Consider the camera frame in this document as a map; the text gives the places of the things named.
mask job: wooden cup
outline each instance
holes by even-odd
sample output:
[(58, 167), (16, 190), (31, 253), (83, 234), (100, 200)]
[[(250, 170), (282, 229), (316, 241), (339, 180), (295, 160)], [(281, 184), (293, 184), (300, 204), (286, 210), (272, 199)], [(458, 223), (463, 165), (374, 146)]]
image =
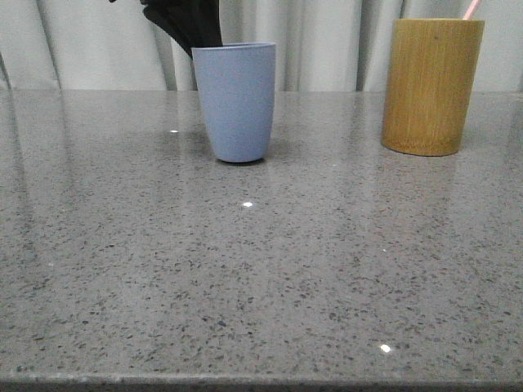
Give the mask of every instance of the wooden cup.
[(396, 20), (384, 146), (426, 156), (458, 152), (484, 25), (483, 20)]

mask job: granite countertop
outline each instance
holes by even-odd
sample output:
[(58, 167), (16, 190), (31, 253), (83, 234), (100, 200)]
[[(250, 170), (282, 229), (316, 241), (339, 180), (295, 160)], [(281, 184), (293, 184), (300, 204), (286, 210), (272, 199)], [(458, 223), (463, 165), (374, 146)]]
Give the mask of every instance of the granite countertop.
[(0, 390), (523, 389), (523, 94), (441, 158), (383, 101), (277, 93), (230, 165), (195, 92), (1, 92)]

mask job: speckled countertop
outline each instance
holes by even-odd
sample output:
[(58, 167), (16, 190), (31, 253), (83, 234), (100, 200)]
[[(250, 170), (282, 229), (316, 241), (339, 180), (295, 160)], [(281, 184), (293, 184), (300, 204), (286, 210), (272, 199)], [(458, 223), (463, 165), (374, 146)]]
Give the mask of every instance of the speckled countertop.
[(522, 388), (523, 95), (443, 158), (382, 107), (278, 93), (234, 166), (194, 92), (0, 93), (0, 390)]

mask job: straw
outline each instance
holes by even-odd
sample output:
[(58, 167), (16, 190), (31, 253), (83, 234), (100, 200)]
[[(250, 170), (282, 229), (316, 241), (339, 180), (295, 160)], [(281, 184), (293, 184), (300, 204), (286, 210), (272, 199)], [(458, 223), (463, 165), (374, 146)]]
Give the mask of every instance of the straw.
[(476, 12), (476, 9), (480, 5), (480, 2), (481, 0), (472, 0), (471, 5), (468, 6), (467, 12), (465, 12), (463, 17), (464, 20), (470, 20), (472, 18), (474, 12)]

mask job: curtain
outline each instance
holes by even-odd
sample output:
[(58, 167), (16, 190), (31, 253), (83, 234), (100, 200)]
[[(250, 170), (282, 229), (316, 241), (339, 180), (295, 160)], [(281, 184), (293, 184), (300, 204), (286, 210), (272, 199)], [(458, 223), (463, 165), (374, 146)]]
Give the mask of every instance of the curtain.
[[(469, 0), (221, 0), (224, 42), (277, 44), (278, 91), (384, 91), (396, 18)], [(1, 89), (194, 90), (189, 57), (138, 0), (0, 0)], [(483, 0), (475, 91), (523, 88), (523, 1)]]

